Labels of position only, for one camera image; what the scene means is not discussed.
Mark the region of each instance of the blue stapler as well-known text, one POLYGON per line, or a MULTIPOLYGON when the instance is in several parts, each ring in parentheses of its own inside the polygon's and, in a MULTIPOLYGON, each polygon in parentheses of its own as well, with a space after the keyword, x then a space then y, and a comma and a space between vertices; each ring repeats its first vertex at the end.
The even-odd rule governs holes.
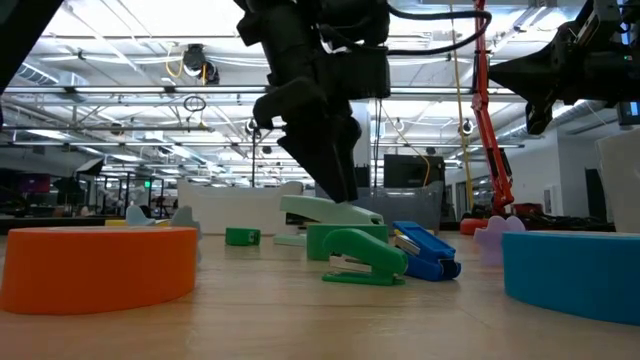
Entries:
POLYGON ((429 281, 451 280, 460 274, 456 249, 414 222, 394 221, 393 227, 403 234, 396 236, 394 245, 409 255, 405 274, 429 281))

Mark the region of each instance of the purple toy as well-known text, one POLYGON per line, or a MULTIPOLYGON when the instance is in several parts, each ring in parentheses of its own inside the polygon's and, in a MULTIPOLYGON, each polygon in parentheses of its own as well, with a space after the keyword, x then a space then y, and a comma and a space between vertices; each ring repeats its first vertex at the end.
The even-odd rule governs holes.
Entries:
POLYGON ((507 220, 492 216, 486 229, 477 229, 473 240, 480 246, 480 263, 486 266, 502 266, 502 233, 526 231, 515 216, 507 220))

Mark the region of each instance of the desk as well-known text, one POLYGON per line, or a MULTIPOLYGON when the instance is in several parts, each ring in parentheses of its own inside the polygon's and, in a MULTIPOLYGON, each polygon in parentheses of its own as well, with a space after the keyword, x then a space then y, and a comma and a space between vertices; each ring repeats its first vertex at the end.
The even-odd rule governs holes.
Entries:
POLYGON ((89 316, 0 313, 0 359, 637 358, 640 327, 512 300, 470 238, 443 237, 458 249, 459 279, 398 287, 322 282, 328 263, 268 238, 258 248, 206 237, 192 294, 89 316))

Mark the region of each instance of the yellow cable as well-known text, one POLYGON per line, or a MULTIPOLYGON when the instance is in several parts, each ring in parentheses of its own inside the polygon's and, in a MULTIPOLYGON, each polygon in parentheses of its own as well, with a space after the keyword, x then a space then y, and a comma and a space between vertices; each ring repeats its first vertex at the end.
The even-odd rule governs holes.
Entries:
POLYGON ((169 67, 169 55, 171 55, 172 49, 173 45, 171 45, 171 47, 169 48, 169 52, 167 53, 167 60, 164 62, 164 66, 167 69, 167 73, 169 73, 169 75, 171 75, 172 77, 180 77, 180 75, 182 75, 182 67, 184 65, 184 51, 182 52, 182 54, 180 54, 180 70, 178 71, 178 74, 176 74, 171 71, 171 68, 169 67))
MULTIPOLYGON (((449 10, 453 13, 453 0, 449 2, 449 10)), ((451 19, 451 40, 453 45, 456 45, 456 30, 451 19)), ((469 153, 467 152, 467 136, 462 131, 462 95, 460 94, 460 73, 458 71, 458 52, 453 50, 453 64, 456 73, 456 89, 458 93, 458 119, 460 132, 460 143, 462 145, 462 155, 464 157, 464 168, 467 176, 467 200, 469 201, 469 208, 473 209, 473 185, 471 184, 471 170, 469 169, 469 153)))
POLYGON ((427 186, 427 181, 429 180, 429 174, 431 173, 431 164, 429 163, 429 159, 422 155, 418 149, 414 148, 413 145, 411 145, 409 143, 409 141, 407 140, 407 138, 404 137, 404 135, 402 135, 402 132, 400 132, 400 130, 398 130, 398 128, 396 127, 396 125, 393 123, 393 121, 391 121, 391 119, 389 119, 389 114, 387 114, 387 121, 391 124, 391 126, 393 126, 393 128, 396 130, 396 132, 398 133, 398 135, 400 135, 400 137, 402 138, 402 140, 409 145, 409 147, 416 152, 416 154, 418 154, 418 156, 420 156, 422 158, 422 160, 424 160, 425 163, 427 163, 427 175, 424 177, 424 182, 422 183, 422 187, 426 187, 427 186))

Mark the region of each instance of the green stapler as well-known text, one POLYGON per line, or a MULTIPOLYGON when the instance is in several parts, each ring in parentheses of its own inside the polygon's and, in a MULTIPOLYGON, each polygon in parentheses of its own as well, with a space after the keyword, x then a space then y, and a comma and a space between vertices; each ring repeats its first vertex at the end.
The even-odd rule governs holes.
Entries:
POLYGON ((367 284, 402 285, 398 275, 407 270, 407 254, 400 249, 357 229, 341 229, 329 233, 324 240, 325 250, 332 254, 332 267, 351 270, 330 272, 324 281, 367 284))

